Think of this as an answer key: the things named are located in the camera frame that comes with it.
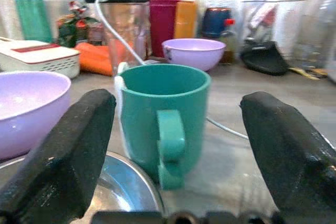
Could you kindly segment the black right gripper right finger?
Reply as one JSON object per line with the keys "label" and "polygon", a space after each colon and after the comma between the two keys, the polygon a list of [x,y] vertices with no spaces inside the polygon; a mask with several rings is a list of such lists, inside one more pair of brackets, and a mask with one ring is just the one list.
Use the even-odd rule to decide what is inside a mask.
{"label": "black right gripper right finger", "polygon": [[297,110],[267,92],[243,96],[244,126],[277,207],[273,223],[335,223],[335,148]]}

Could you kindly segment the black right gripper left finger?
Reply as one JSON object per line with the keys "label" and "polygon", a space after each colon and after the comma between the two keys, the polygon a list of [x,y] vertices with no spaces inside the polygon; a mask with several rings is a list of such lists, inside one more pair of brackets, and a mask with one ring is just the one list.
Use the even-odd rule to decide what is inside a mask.
{"label": "black right gripper left finger", "polygon": [[85,93],[1,188],[1,223],[70,223],[90,206],[113,126],[115,97]]}

